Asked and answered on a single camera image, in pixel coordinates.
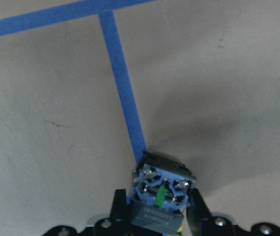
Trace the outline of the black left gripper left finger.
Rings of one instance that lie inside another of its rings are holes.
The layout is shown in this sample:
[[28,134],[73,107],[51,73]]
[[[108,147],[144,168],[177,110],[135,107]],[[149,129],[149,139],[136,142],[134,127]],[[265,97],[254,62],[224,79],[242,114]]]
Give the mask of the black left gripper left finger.
[[111,236],[130,236],[129,207],[126,201],[126,190],[117,189],[114,193],[110,210]]

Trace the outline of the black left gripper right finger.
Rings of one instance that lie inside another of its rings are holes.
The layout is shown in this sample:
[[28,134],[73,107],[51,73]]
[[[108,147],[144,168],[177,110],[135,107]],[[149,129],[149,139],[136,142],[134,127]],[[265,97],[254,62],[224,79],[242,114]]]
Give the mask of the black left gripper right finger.
[[197,188],[190,189],[187,194],[186,218],[189,229],[193,236],[207,236],[208,230],[205,229],[205,226],[207,226],[211,213]]

